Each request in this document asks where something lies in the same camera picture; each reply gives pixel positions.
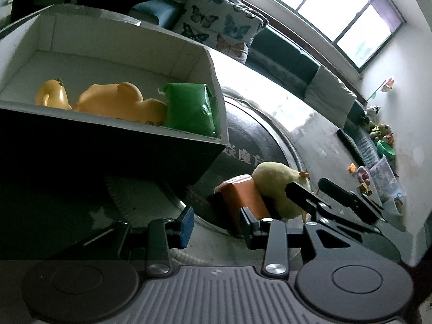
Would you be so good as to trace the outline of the pale yellow plush chick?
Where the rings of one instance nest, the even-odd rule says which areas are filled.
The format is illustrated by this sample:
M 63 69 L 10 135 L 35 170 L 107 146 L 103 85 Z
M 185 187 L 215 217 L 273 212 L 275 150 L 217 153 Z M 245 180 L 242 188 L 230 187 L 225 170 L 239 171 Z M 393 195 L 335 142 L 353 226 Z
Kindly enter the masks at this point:
M 295 182 L 311 192 L 310 175 L 307 171 L 294 170 L 279 162 L 262 162 L 251 176 L 257 190 L 273 199 L 275 208 L 282 218 L 292 220 L 301 216 L 302 221 L 306 221 L 307 212 L 286 197 L 286 186 Z

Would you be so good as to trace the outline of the green snack packet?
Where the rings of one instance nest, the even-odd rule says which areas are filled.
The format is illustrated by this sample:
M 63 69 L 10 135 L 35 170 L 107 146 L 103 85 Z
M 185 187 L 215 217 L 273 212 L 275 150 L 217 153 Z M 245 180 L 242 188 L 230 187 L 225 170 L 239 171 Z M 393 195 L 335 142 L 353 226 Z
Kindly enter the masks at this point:
M 158 92 L 167 105 L 164 127 L 206 137 L 217 137 L 212 93 L 205 83 L 167 83 Z

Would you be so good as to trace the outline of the orange bear figure toy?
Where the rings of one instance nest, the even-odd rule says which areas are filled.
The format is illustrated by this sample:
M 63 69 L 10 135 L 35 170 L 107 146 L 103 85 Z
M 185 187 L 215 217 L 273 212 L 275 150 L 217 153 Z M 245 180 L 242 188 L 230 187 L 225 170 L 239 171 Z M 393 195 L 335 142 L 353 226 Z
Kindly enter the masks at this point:
M 154 98 L 145 100 L 137 86 L 123 82 L 93 84 L 78 97 L 74 111 L 161 126 L 167 105 Z

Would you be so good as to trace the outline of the yellow rubber duck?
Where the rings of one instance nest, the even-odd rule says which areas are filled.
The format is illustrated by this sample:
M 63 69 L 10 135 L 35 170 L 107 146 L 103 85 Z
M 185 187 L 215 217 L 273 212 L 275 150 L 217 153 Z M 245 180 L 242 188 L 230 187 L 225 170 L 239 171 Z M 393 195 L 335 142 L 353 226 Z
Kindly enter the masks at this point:
M 67 92 L 61 79 L 47 80 L 39 88 L 35 104 L 44 107 L 54 107 L 64 110 L 71 110 L 72 107 L 68 101 Z

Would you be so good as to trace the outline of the clear plastic storage box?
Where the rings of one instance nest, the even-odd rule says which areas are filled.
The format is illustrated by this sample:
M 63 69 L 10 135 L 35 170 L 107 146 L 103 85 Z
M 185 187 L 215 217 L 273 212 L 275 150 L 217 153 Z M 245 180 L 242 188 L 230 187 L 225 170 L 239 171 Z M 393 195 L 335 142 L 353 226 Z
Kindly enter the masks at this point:
M 385 203 L 395 198 L 405 199 L 405 191 L 390 167 L 387 157 L 383 156 L 369 172 L 381 202 Z

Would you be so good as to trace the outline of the small orange item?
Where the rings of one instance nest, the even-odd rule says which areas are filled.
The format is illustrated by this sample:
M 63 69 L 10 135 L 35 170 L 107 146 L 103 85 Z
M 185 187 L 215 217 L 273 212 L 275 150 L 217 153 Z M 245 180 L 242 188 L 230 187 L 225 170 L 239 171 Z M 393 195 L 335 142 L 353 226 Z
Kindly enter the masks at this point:
M 348 172 L 353 173 L 357 170 L 357 166 L 352 163 L 349 167 L 348 167 Z

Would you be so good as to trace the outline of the green plastic bowl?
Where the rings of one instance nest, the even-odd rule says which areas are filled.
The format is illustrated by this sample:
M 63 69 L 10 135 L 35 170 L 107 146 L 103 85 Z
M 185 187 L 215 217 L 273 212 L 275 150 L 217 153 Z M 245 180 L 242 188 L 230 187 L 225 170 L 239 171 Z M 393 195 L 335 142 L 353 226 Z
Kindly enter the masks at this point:
M 386 143 L 383 140 L 379 140 L 376 143 L 377 152 L 380 157 L 387 157 L 388 160 L 394 160 L 395 159 L 395 151 L 392 148 L 392 146 L 388 143 Z

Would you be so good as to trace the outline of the pile of small toys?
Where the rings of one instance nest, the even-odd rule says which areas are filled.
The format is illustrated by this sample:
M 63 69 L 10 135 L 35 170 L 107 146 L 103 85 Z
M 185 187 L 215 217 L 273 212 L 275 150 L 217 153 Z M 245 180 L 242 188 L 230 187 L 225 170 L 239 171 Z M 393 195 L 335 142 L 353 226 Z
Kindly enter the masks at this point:
M 388 124 L 380 124 L 377 122 L 377 115 L 380 109 L 381 108 L 375 104 L 366 108 L 368 122 L 365 125 L 365 129 L 374 143 L 382 140 L 385 143 L 392 145 L 395 142 L 395 138 L 391 127 Z

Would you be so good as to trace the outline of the grey sofa cushion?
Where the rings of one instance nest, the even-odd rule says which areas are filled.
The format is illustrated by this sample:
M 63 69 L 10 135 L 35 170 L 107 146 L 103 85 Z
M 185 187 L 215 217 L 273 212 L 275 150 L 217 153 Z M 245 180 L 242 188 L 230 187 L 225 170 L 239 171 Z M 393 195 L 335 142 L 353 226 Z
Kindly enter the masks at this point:
M 304 102 L 342 128 L 357 95 L 324 65 L 320 65 L 305 90 Z

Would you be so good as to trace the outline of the teal sofa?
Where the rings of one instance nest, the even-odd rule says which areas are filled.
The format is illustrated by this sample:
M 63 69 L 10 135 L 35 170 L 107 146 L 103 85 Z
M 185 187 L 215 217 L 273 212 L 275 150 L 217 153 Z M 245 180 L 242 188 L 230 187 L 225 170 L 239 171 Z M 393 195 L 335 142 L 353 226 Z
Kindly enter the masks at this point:
M 170 29 L 183 12 L 184 7 L 176 2 L 151 0 L 134 6 L 130 16 Z M 298 43 L 270 26 L 253 40 L 245 65 L 301 100 L 321 66 Z M 342 142 L 348 144 L 357 164 L 363 163 L 369 168 L 380 160 L 375 143 L 367 131 L 372 126 L 373 122 L 367 117 L 366 109 L 359 100 L 355 100 L 341 127 L 346 136 Z

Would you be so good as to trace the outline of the white cardboard box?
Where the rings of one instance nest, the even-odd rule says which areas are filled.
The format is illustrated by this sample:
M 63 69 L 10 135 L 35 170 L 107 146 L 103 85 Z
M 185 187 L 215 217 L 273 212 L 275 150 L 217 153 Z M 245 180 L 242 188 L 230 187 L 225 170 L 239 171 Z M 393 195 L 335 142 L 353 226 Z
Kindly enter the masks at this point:
M 137 176 L 192 184 L 228 143 L 208 48 L 57 5 L 1 31 L 1 180 Z

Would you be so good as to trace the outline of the window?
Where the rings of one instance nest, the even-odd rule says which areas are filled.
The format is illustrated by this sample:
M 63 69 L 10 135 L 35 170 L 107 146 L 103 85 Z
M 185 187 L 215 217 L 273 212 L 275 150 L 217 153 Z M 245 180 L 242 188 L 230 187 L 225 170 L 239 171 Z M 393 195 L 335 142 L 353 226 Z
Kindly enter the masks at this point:
M 324 40 L 361 72 L 404 19 L 391 0 L 247 0 L 280 21 L 290 22 L 309 42 Z

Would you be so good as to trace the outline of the butterfly print pillow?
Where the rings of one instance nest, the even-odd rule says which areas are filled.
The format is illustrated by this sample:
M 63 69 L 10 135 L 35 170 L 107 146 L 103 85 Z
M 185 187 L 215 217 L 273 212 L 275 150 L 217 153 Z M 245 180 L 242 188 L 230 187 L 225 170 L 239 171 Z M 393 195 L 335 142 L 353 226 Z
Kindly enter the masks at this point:
M 244 64 L 254 38 L 268 23 L 238 0 L 187 0 L 173 31 Z

